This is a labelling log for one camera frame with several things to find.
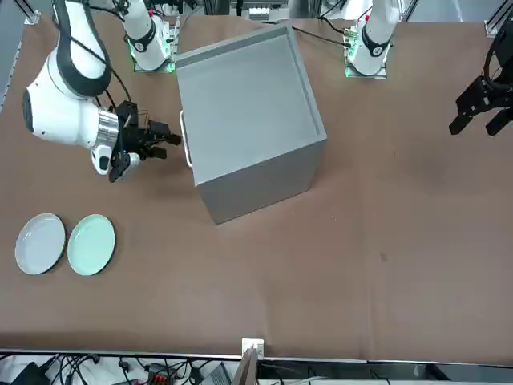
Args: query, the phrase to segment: black cable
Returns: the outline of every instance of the black cable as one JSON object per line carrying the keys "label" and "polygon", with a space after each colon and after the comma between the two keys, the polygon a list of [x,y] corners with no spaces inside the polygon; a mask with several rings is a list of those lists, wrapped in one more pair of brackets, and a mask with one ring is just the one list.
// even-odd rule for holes
{"label": "black cable", "polygon": [[169,374],[168,359],[166,359],[165,357],[164,357],[164,365],[166,366],[166,372],[168,373],[168,377],[166,378],[166,383],[169,383],[169,380],[170,380],[171,376]]}
{"label": "black cable", "polygon": [[79,363],[80,358],[74,357],[71,361],[70,361],[69,357],[67,357],[67,359],[68,359],[68,362],[71,364],[71,367],[73,368],[70,372],[71,378],[73,379],[73,375],[76,372],[79,375],[80,379],[82,380],[83,385],[87,385],[87,382],[85,379],[83,379],[82,372],[80,371],[80,363]]}
{"label": "black cable", "polygon": [[320,40],[325,40],[326,42],[330,42],[330,43],[338,44],[339,46],[351,48],[351,45],[349,43],[339,42],[338,40],[332,40],[331,38],[324,38],[318,34],[313,34],[312,32],[308,32],[307,30],[302,30],[301,28],[297,28],[296,26],[293,26],[293,29],[299,30],[300,32],[302,32],[304,34],[309,34],[310,36],[313,36],[314,38],[317,38]]}
{"label": "black cable", "polygon": [[[114,4],[114,6],[116,7],[116,9],[121,13],[121,14],[124,14],[121,10],[120,10],[120,5],[119,3],[116,1],[116,0],[112,0],[112,3]],[[89,52],[91,55],[93,55],[95,58],[97,58],[100,62],[102,62],[103,64],[105,64],[106,67],[108,67],[111,72],[114,74],[114,76],[118,79],[118,82],[119,84],[121,85],[121,88],[123,89],[123,91],[125,92],[125,94],[127,95],[127,99],[128,99],[128,102],[131,103],[131,97],[130,97],[130,93],[128,92],[128,89],[125,87],[125,83],[123,83],[123,80],[121,80],[121,78],[119,77],[118,73],[115,71],[115,69],[112,67],[112,65],[109,63],[109,60],[106,60],[104,58],[102,58],[101,56],[99,56],[98,54],[96,54],[96,52],[94,52],[91,48],[89,47],[86,47],[84,44],[82,44],[82,42],[80,42],[79,40],[77,40],[76,38],[74,38],[73,36],[71,36],[71,34],[69,34],[66,30],[64,30],[61,25],[60,25],[60,22],[57,22],[55,20],[55,16],[52,17],[52,22],[54,23],[55,27],[57,28],[57,30],[59,30],[59,33],[61,34],[64,34],[64,36],[66,36],[68,39],[70,39],[72,42],[74,42],[75,44],[78,44],[79,47],[81,47],[82,49],[84,49],[85,51]],[[131,115],[128,116],[128,119],[127,119],[127,123],[130,121],[131,119]],[[119,150],[123,153],[124,152],[124,146],[123,146],[123,129],[124,128],[121,128],[119,130]]]}
{"label": "black cable", "polygon": [[207,361],[205,361],[204,363],[202,363],[201,365],[199,365],[196,369],[197,370],[200,370],[202,367],[204,367],[205,365],[207,365],[208,363],[211,363],[212,360],[211,359],[208,359]]}
{"label": "black cable", "polygon": [[[63,371],[64,369],[69,365],[69,363],[67,363],[66,365],[63,365],[63,361],[64,359],[66,358],[67,355],[63,355],[62,356],[62,359],[61,359],[61,363],[60,363],[60,367],[59,367],[59,371],[57,372],[57,374],[55,375],[54,379],[52,379],[50,385],[53,385],[55,380],[57,379],[57,377],[60,378],[60,382],[61,384],[63,385],[64,382],[63,382]],[[78,359],[77,361],[77,365],[81,365],[82,363],[84,363],[84,361],[87,361],[88,359],[93,359],[94,355],[86,355],[84,357],[82,357],[81,359]]]}
{"label": "black cable", "polygon": [[144,365],[143,363],[141,363],[141,360],[139,359],[139,357],[135,357],[135,359],[137,360],[137,363],[139,363],[139,365],[144,369],[144,371],[149,371],[149,369],[150,369],[149,365]]}
{"label": "black cable", "polygon": [[128,378],[128,376],[127,376],[127,372],[125,371],[125,368],[122,367],[121,370],[123,371],[123,375],[125,376],[125,379],[127,380],[127,385],[130,385],[131,382],[130,382],[130,379]]}
{"label": "black cable", "polygon": [[125,22],[125,19],[119,16],[119,14],[115,10],[109,10],[108,8],[103,8],[102,6],[89,6],[92,10],[99,10],[101,12],[107,12],[115,17],[117,17],[121,22]]}
{"label": "black cable", "polygon": [[112,106],[112,111],[114,111],[115,103],[114,103],[114,100],[112,99],[112,96],[111,96],[111,93],[109,92],[109,90],[105,90],[105,95],[107,95],[107,98],[109,98],[109,102],[111,102],[111,106]]}
{"label": "black cable", "polygon": [[107,66],[112,71],[112,74],[114,74],[114,76],[118,79],[119,85],[121,86],[121,88],[123,89],[125,94],[127,95],[128,101],[131,102],[130,93],[128,92],[128,89],[125,87],[125,83],[123,83],[123,80],[121,80],[118,73],[115,71],[115,69],[112,67],[112,65],[108,62],[108,60],[105,60],[100,55],[98,55],[96,52],[94,52],[91,48],[86,47],[84,44],[82,44],[82,42],[80,42],[79,40],[77,40],[76,38],[71,36],[71,34],[69,34],[66,30],[64,30],[61,27],[61,25],[55,21],[55,17],[52,18],[52,21],[54,22],[55,27],[59,30],[59,32],[61,34],[64,34],[64,36],[66,36],[68,39],[70,39],[73,43],[78,44],[79,47],[81,47],[85,51],[89,52],[91,55],[93,55],[96,59],[98,59],[100,62],[105,64],[105,66]]}
{"label": "black cable", "polygon": [[346,0],[338,0],[335,4],[331,6],[324,14],[319,16],[319,18],[324,18],[329,12],[335,9],[336,6],[338,6],[341,2],[345,2]]}
{"label": "black cable", "polygon": [[301,372],[296,370],[296,369],[292,369],[291,367],[283,367],[281,365],[274,365],[274,364],[271,364],[271,363],[261,363],[261,366],[263,367],[270,367],[270,368],[273,368],[273,369],[282,369],[283,371],[291,371],[293,373],[296,373],[297,375],[301,375]]}
{"label": "black cable", "polygon": [[325,18],[324,16],[321,16],[319,19],[320,19],[320,20],[323,20],[323,21],[325,21],[325,22],[327,22],[327,23],[328,23],[328,25],[329,25],[329,28],[331,28],[331,29],[332,29],[332,30],[334,30],[335,32],[338,32],[339,34],[345,34],[345,33],[346,33],[345,28],[344,28],[343,30],[339,30],[338,28],[336,28],[336,27],[331,23],[331,21],[330,21],[330,20],[328,20],[328,19],[327,19],[327,18]]}
{"label": "black cable", "polygon": [[369,369],[369,372],[370,372],[370,375],[372,377],[374,377],[375,379],[384,379],[387,382],[387,384],[390,385],[390,380],[387,379],[386,377],[381,377],[378,373],[376,373],[372,369]]}
{"label": "black cable", "polygon": [[369,11],[371,10],[371,8],[372,8],[372,6],[370,6],[369,8],[367,8],[367,10],[366,10],[363,14],[361,14],[361,15],[360,15],[360,17],[357,19],[357,22],[359,22],[359,21],[360,21],[360,19],[361,19],[361,18],[363,18],[363,17],[366,15],[366,13],[367,13],[367,12],[369,12]]}
{"label": "black cable", "polygon": [[484,66],[483,66],[483,78],[485,82],[487,82],[488,86],[491,88],[494,88],[498,91],[510,91],[511,90],[511,84],[501,84],[494,82],[490,79],[490,61],[491,57],[494,55],[495,48],[498,44],[498,42],[501,40],[504,31],[506,29],[507,20],[511,19],[511,15],[513,14],[513,9],[510,10],[509,14],[507,15],[506,21],[503,22],[503,25],[500,26],[499,32],[497,32],[497,35],[495,36],[493,42],[491,42],[490,48],[488,48],[487,57],[484,60]]}

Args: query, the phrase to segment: table surface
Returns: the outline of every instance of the table surface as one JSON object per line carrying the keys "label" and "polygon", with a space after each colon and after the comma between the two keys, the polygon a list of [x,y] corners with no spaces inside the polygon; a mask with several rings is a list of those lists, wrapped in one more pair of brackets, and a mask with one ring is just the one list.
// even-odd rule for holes
{"label": "table surface", "polygon": [[[121,25],[95,19],[133,100],[179,132],[176,77],[134,74]],[[190,17],[180,49],[261,27]],[[85,150],[25,129],[22,93],[56,40],[49,18],[27,27],[0,115],[0,346],[238,354],[261,337],[267,355],[510,362],[513,131],[487,137],[490,115],[448,131],[490,40],[477,24],[396,35],[376,80],[347,79],[339,47],[296,32],[328,134],[321,168],[308,192],[215,226],[182,148],[110,184]],[[68,234],[87,214],[109,217],[111,263],[85,278],[64,255],[48,274],[22,273],[14,243],[38,213]]]}

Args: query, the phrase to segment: gray box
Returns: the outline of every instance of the gray box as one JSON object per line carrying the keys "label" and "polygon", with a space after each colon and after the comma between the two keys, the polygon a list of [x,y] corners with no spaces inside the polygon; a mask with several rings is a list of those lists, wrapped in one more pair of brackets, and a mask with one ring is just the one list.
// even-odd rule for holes
{"label": "gray box", "polygon": [[306,191],[326,133],[290,26],[180,55],[194,181],[216,223]]}

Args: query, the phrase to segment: plate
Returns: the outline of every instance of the plate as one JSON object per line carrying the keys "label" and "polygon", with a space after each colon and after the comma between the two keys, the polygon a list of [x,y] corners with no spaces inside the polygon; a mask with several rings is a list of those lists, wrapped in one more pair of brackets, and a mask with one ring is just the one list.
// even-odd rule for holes
{"label": "plate", "polygon": [[14,255],[19,268],[27,274],[41,274],[59,260],[66,232],[54,214],[39,214],[30,219],[16,240]]}
{"label": "plate", "polygon": [[114,252],[115,234],[112,223],[103,215],[83,218],[73,229],[67,245],[67,259],[80,275],[99,273]]}

